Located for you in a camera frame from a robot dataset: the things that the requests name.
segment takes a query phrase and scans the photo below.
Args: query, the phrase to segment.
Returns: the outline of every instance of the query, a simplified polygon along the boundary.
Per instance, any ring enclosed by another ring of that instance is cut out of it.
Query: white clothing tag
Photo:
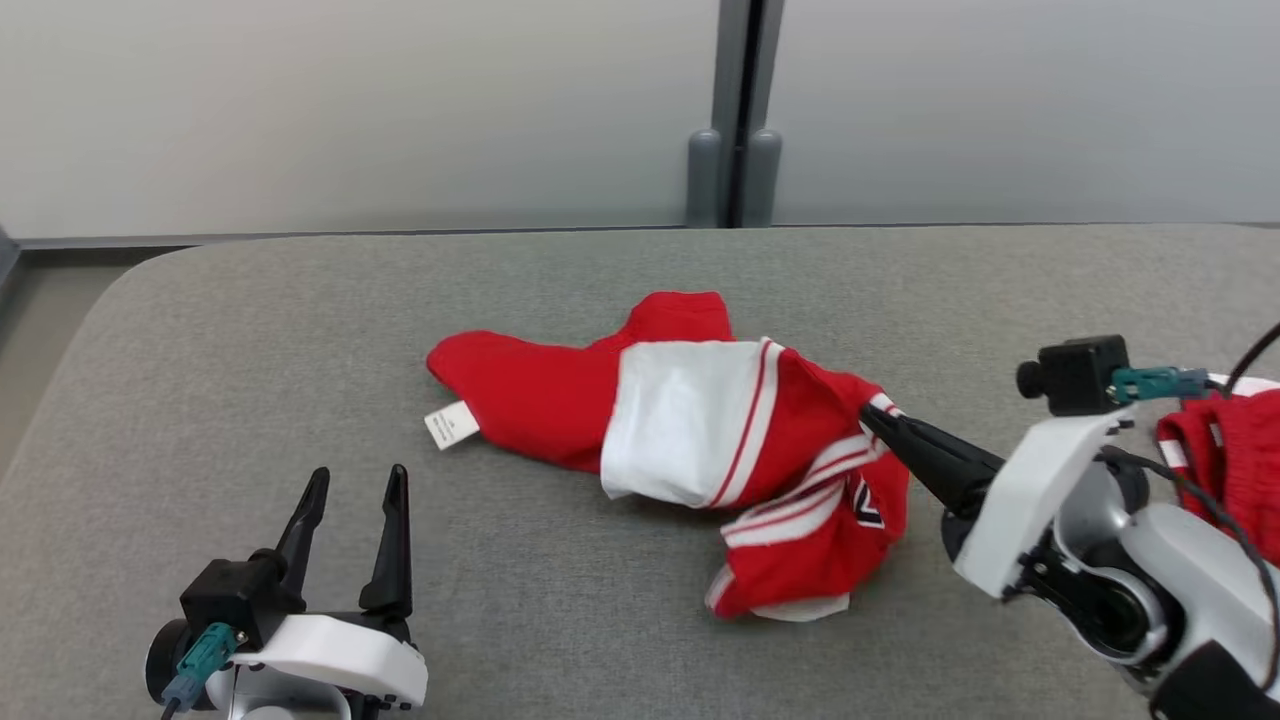
[[[463,401],[436,410],[426,418],[426,429],[440,450],[445,450],[480,432],[480,423]]]

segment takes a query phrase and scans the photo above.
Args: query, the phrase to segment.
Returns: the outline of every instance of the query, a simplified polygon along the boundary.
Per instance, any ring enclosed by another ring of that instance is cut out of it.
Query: gray tablecloth
[[[1135,363],[1225,369],[1280,315],[1277,278],[1280,233],[1226,225],[321,237],[151,260],[90,314],[0,482],[0,715],[157,716],[140,669],[179,592],[273,544],[317,465],[334,482],[306,596],[353,609],[402,462],[421,717],[1144,717],[1052,611],[955,575],[923,489],[847,614],[718,621],[722,518],[609,502],[481,439],[436,451],[422,415],[452,397],[422,356],[472,328],[585,343],[650,291],[717,290],[740,336],[1007,452],[1044,415],[1012,382],[1042,345],[1119,332]]]

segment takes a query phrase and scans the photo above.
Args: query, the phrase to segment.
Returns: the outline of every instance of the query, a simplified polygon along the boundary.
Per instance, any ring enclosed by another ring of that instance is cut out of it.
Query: gray table
[[[1007,452],[1043,415],[1012,384],[1039,346],[1120,332],[1135,363],[1228,368],[1280,314],[1277,278],[1280,233],[1229,225],[321,237],[151,260],[90,314],[0,482],[0,715],[157,716],[140,666],[178,593],[274,543],[321,464],[306,596],[355,607],[398,461],[422,717],[1144,717],[1051,611],[950,570],[920,488],[850,612],[717,621],[719,518],[609,502],[483,441],[438,452],[422,415],[452,398],[422,356],[471,328],[585,343],[650,291],[718,290],[741,336]]]

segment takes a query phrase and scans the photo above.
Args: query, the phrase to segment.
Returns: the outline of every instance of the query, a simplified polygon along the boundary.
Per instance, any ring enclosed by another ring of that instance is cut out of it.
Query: black cable
[[[1213,497],[1204,492],[1204,488],[1197,486],[1196,483],[1187,482],[1181,475],[1175,473],[1172,469],[1156,462],[1148,457],[1140,455],[1134,455],[1129,451],[1120,450],[1115,446],[1103,446],[1100,460],[1111,462],[1126,462],[1130,465],[1137,465],[1146,470],[1165,478],[1166,480],[1174,483],[1179,489],[1187,491],[1196,500],[1198,500],[1210,515],[1217,521],[1219,525],[1226,528],[1231,536],[1235,537],[1235,542],[1240,543],[1240,550],[1244,555],[1253,562],[1253,566],[1258,570],[1258,579],[1262,580],[1262,592],[1266,593],[1267,601],[1271,603],[1271,656],[1267,661],[1267,675],[1260,685],[1263,692],[1270,692],[1271,685],[1276,682],[1276,674],[1280,671],[1280,598],[1276,594],[1275,578],[1271,577],[1271,570],[1267,569],[1267,561],[1262,559],[1262,553],[1258,548],[1249,542],[1249,537],[1244,533],[1239,524],[1231,515],[1222,510]]]
[[[1240,361],[1235,364],[1231,374],[1226,378],[1226,387],[1222,391],[1224,397],[1231,397],[1231,392],[1235,389],[1235,383],[1240,382],[1240,378],[1244,375],[1245,370],[1249,369],[1249,365],[1252,365],[1253,361],[1257,360],[1258,356],[1262,355],[1262,352],[1265,352],[1266,348],[1270,347],[1276,340],[1280,340],[1280,323],[1276,323],[1274,328],[1267,331],[1267,334],[1260,337],[1258,342],[1254,342],[1253,347],[1251,347],[1249,351],[1240,357]]]

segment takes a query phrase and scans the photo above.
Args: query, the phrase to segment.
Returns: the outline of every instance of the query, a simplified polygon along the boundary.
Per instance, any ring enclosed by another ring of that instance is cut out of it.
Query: gray floor
[[[133,264],[35,263],[13,278],[0,305],[0,477],[84,315]]]

